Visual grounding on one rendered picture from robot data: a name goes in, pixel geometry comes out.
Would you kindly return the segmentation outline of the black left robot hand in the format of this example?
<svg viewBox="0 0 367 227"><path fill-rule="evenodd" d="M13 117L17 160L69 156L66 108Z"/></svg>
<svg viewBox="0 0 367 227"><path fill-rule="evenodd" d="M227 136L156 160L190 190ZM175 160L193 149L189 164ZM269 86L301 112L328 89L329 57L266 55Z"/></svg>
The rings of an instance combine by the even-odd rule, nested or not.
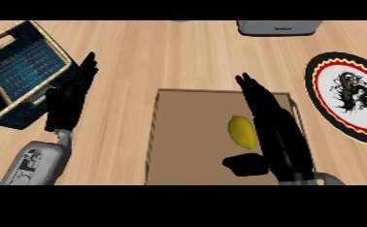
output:
<svg viewBox="0 0 367 227"><path fill-rule="evenodd" d="M85 99L95 75L100 71L95 52L91 51L78 69L78 73L61 88L47 90L48 119L45 130L73 130L78 125Z"/></svg>

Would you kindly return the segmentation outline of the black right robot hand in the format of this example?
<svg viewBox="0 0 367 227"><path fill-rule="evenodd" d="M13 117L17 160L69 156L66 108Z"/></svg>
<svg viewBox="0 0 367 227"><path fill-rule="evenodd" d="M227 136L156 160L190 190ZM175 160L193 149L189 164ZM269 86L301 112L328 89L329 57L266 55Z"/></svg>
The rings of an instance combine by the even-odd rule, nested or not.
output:
<svg viewBox="0 0 367 227"><path fill-rule="evenodd" d="M263 154L230 156L223 160L223 165L239 177L273 173L280 182L313 180L310 148L292 113L248 73L237 76L236 81L252 110Z"/></svg>

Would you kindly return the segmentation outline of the white plate with dragon print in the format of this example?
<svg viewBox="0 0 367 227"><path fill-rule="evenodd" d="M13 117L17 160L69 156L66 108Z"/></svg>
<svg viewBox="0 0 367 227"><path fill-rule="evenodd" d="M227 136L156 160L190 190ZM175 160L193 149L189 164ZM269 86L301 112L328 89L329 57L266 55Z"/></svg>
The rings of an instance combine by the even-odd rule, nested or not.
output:
<svg viewBox="0 0 367 227"><path fill-rule="evenodd" d="M337 51L319 54L307 64L304 81L325 119L367 144L367 59Z"/></svg>

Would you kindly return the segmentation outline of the brown wooden tray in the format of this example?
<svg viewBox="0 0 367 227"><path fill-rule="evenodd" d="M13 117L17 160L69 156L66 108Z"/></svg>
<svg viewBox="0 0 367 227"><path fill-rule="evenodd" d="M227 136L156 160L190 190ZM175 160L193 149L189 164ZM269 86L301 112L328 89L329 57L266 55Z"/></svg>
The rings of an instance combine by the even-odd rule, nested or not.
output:
<svg viewBox="0 0 367 227"><path fill-rule="evenodd" d="M223 160L248 153L229 133L233 116L251 118L240 91L162 89L158 94L147 183L150 185L276 185L272 174L239 177Z"/></svg>

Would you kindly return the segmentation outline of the yellow lemon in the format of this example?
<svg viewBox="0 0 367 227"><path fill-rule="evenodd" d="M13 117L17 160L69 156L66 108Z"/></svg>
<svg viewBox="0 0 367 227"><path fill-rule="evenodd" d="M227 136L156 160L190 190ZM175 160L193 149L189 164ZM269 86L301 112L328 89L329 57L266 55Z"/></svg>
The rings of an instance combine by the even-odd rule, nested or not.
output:
<svg viewBox="0 0 367 227"><path fill-rule="evenodd" d="M246 149L255 149L257 134L254 124L245 116L235 115L229 122L229 133L235 143Z"/></svg>

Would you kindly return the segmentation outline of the grey appliance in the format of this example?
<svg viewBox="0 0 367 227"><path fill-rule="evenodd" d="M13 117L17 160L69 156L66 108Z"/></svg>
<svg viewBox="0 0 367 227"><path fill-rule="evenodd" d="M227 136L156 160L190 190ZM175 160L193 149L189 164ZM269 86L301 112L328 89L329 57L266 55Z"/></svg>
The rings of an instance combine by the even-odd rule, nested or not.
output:
<svg viewBox="0 0 367 227"><path fill-rule="evenodd" d="M239 32L246 36L313 35L322 20L239 20Z"/></svg>

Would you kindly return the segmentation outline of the dark blue basket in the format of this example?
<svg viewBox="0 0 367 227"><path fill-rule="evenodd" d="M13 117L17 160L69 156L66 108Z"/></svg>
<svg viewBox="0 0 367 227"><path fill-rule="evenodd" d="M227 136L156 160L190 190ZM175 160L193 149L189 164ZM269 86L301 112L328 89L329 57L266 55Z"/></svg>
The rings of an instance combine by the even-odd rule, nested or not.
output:
<svg viewBox="0 0 367 227"><path fill-rule="evenodd" d="M73 79L79 65L35 20L4 30L0 38L0 126L24 130L47 113L47 90Z"/></svg>

